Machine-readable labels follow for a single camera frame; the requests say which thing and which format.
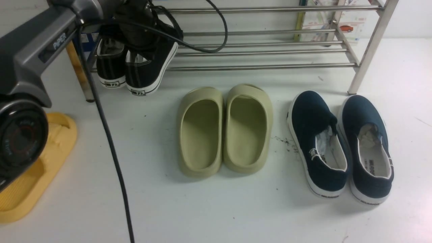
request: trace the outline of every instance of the shoe sole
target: shoe sole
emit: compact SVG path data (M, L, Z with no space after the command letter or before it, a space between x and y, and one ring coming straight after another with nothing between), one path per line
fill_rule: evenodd
M298 140L298 138L297 138L297 136L296 136L296 134L295 134L294 127L292 126L292 109L294 108L294 103L295 103L295 101L297 100L297 97L298 97L300 94L298 94L298 95L293 99L293 101L291 102L291 106L290 106L290 108L289 108L288 117L287 117L287 119L286 119L286 123L287 123L287 125L288 125L289 132L290 132L290 134L291 134L292 139L294 140L295 146L297 147L297 151L298 151L298 153L300 154L300 158L301 158L301 160L302 160L303 167L304 167L304 169L305 169L306 179L307 179L307 181L308 181L308 184L309 184L309 188L310 188L310 190L311 190L315 195L317 195L317 196L319 196L319 197L321 197L321 198L337 198L337 197L339 197L340 194L344 191L344 189L345 189L345 187L346 187L345 185L343 186L342 189L340 189L340 190L338 190L338 191L334 191L334 192L326 191L326 190L323 190L323 189L319 188L319 187L318 187L318 186L317 186L317 185L312 181L312 178L309 176L309 173L308 173L308 165L307 165L307 163L306 163L305 156L304 156L304 154L303 154L302 149L300 148L299 140Z
M343 108L344 108L346 102L351 97L354 97L354 96L356 96L356 95L350 96L347 99L345 99L345 101L342 103L342 106L340 107L339 114L337 116L337 128L339 130L339 134L342 135L343 142L347 145L348 148L349 148L349 143L348 143L348 138L346 137L346 134L345 134L345 129L343 127L342 112L343 112ZM351 161L353 161L353 155L351 153L351 149L350 148L349 148L349 151L348 151L348 155L346 155L346 156L349 156L351 158ZM383 203L388 198L388 196L390 195L390 194L388 194L387 196L385 196L383 198L370 198L370 197L366 196L365 194L361 193L357 189L352 176L349 179L349 187L351 188L351 193L353 194L353 196L359 202L361 202L363 204L366 204L366 205L378 206L381 203Z
M132 86L127 85L127 89L130 91L131 94L135 96L146 96L149 94L152 94L156 92L161 84L163 75L165 74L166 68L171 63L172 59L174 58L175 54L178 50L178 44L177 42L174 42L174 48L171 49L171 51L168 54L168 58L165 60L165 63L162 66L161 73L159 73L158 78L149 86L143 87L143 88L135 88Z
M102 84L103 87L107 89L118 89L126 85L126 76L113 80L103 79L99 77L99 82Z

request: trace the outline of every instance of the shoe rack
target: shoe rack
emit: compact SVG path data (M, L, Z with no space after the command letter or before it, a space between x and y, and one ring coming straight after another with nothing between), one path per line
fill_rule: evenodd
M356 94L366 71L368 70L378 45L387 28L390 18L399 0L387 0L381 3L380 0L369 0L370 5L364 6L345 6L346 0L339 0L337 6L293 6L293 7L250 7L250 8L220 8L224 15L228 14L254 14L254 13L292 13L292 12L334 12L334 19L329 29L304 29L304 30L262 30L262 31L239 31L229 32L229 36L234 35L274 35L274 34L305 34L305 33L329 33L326 41L320 42L267 42L267 43L243 43L228 44L221 52L214 54L186 52L177 53L178 57L204 57L204 56L249 56L249 55L289 55L289 54L323 54L323 53L345 53L347 62L343 63L312 63L312 64L278 64L278 65L231 65L231 66L184 66L168 67L168 71L228 71L228 70L264 70L264 69L291 69L291 68L352 68L355 76L348 89L348 94ZM344 11L375 11L379 19L370 38L368 47L363 56L359 59L354 53L351 45L347 41L343 31L338 26L340 16ZM178 14L216 14L211 8L196 9L169 9L173 15ZM185 37L189 36L223 36L224 32L186 32ZM339 46L340 48L327 49L298 49L298 47L321 47ZM219 45L197 45L202 48L217 48ZM262 47L283 47L284 50L278 51L227 51L230 48L262 48Z

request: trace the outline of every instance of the white floor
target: white floor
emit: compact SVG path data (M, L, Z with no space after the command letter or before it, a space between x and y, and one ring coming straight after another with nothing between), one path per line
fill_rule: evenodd
M313 195L285 124L290 101L304 90L319 92L336 113L347 97L351 69L167 72L157 93L147 97L100 88L136 242L432 242L431 53L431 39L384 40L359 91L386 121L395 167L391 195L376 208L358 203L349 188L334 200ZM129 242L95 105L85 102L65 53L43 78L51 111L72 116L79 139L34 210L0 225L1 242ZM186 178L177 166L179 101L199 86L226 93L238 83L262 87L273 102L265 167L251 176L222 166L209 179Z

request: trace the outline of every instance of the sneaker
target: sneaker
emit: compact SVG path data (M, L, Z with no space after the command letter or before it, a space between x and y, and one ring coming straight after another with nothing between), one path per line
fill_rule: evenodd
M156 27L163 32L182 39L178 32L164 22L157 20ZM144 51L129 51L126 55L126 83L136 96L154 93L160 86L167 66L174 58L178 44L157 36L154 43Z
M349 174L337 119L314 91L295 97L287 115L288 128L297 146L311 190L323 198L337 198Z
M96 67L99 81L107 88L120 88L126 85L124 60L127 49L112 39L101 40L97 49Z
M351 96L340 108L338 127L353 160L351 192L362 203L383 203L390 193L394 170L387 132L377 109L365 97Z

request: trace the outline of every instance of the slide sandal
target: slide sandal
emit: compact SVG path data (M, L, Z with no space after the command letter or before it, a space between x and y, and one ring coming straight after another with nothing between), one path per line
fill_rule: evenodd
M190 91L178 110L180 170L207 178L222 163L222 93L212 87Z
M224 162L238 173L252 174L265 164L273 126L273 107L260 88L240 84L226 105Z
M38 160L0 193L0 223L26 216L37 203L72 151L76 124L61 113L47 114L48 140Z

